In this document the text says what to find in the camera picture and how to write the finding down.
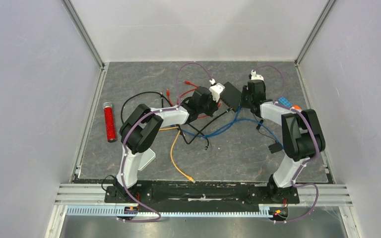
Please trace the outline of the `black network switch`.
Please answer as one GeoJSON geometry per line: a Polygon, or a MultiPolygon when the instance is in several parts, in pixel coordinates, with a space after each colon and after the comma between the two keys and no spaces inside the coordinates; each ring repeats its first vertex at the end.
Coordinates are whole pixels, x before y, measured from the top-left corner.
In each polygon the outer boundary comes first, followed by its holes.
{"type": "Polygon", "coordinates": [[[226,82],[223,85],[225,89],[221,93],[220,99],[236,113],[240,106],[242,93],[231,82],[226,82]]]}

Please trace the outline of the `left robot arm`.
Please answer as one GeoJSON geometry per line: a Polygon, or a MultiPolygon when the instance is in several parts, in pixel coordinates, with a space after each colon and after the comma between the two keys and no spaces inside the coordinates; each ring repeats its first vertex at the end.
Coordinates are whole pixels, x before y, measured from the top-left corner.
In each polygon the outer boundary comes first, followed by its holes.
{"type": "Polygon", "coordinates": [[[154,109],[140,104],[120,129],[123,157],[114,187],[123,202],[134,200],[137,172],[142,158],[153,160],[150,149],[159,129],[195,121],[200,114],[213,116],[225,86],[215,83],[209,88],[198,87],[193,95],[175,106],[154,109]]]}

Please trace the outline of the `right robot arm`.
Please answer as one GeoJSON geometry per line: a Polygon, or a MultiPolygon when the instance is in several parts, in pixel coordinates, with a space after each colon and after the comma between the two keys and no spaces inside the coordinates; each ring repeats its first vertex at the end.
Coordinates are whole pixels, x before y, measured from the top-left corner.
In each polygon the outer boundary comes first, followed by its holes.
{"type": "Polygon", "coordinates": [[[270,120],[282,130],[285,156],[267,184],[267,197],[280,202],[295,190],[298,175],[307,164],[325,149],[325,139],[317,113],[301,110],[266,98],[266,86],[260,79],[250,80],[243,87],[241,106],[257,117],[270,120]]]}

